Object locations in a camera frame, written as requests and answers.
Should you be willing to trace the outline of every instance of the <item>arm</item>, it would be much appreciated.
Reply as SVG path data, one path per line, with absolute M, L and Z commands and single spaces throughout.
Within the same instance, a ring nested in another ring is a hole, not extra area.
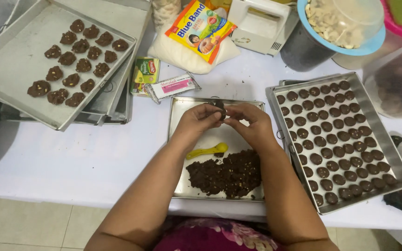
M 316 213 L 286 153 L 272 132 L 271 118 L 247 103 L 227 106 L 233 127 L 260 156 L 266 215 L 272 236 L 288 250 L 338 250 Z M 249 126 L 240 123 L 245 119 Z
M 184 113 L 169 143 L 109 211 L 85 251 L 143 251 L 156 240 L 181 176 L 184 158 L 204 131 L 221 125 L 218 110 L 203 104 Z

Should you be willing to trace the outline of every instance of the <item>table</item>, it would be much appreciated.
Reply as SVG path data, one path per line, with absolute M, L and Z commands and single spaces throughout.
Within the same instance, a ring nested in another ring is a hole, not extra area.
M 148 34 L 138 55 L 145 55 Z M 242 54 L 218 65 L 207 75 L 195 75 L 202 91 L 184 96 L 258 100 L 265 102 L 278 130 L 265 88 L 282 79 L 312 79 L 349 70 L 326 61 L 315 70 L 299 73 L 286 67 L 280 55 L 272 57 L 240 48 Z M 184 73 L 161 64 L 160 79 Z M 48 201 L 110 208 L 134 181 L 167 137 L 170 100 L 160 105 L 135 97 L 132 121 L 126 125 L 72 124 L 65 132 L 40 123 L 0 123 L 0 197 L 23 201 Z M 389 132 L 402 135 L 402 119 L 382 117 Z M 225 217 L 263 221 L 263 203 L 173 199 L 169 212 L 179 215 Z M 326 226 L 401 229 L 402 211 L 373 198 L 321 216 Z

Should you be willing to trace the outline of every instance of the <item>tiled floor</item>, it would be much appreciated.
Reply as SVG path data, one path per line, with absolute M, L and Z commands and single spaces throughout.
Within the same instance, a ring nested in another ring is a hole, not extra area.
M 0 199 L 0 251 L 81 251 L 108 209 Z M 327 228 L 341 251 L 402 251 L 384 230 Z

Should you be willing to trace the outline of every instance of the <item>floral shirt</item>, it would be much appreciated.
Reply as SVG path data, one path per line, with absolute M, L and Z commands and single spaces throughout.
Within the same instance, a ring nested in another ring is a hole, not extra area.
M 241 223 L 213 218 L 185 220 L 153 251 L 284 251 L 270 237 Z

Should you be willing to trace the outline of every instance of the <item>blue bowl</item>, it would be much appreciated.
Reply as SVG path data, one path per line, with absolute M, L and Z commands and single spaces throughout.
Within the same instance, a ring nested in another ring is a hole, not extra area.
M 303 26 L 306 28 L 306 30 L 310 33 L 311 36 L 315 38 L 315 40 L 319 43 L 321 43 L 323 46 L 327 47 L 328 49 L 331 49 L 335 52 L 345 54 L 345 55 L 350 55 L 350 56 L 364 56 L 371 54 L 375 51 L 377 51 L 382 43 L 384 43 L 385 39 L 385 26 L 384 24 L 382 25 L 381 29 L 376 33 L 374 37 L 371 39 L 367 40 L 364 44 L 361 45 L 358 49 L 345 49 L 341 48 L 339 46 L 336 46 L 321 36 L 317 34 L 311 27 L 310 23 L 308 23 L 308 20 L 306 19 L 306 13 L 305 13 L 305 6 L 308 4 L 308 0 L 298 0 L 297 1 L 297 12 L 299 13 L 300 21 L 302 22 Z

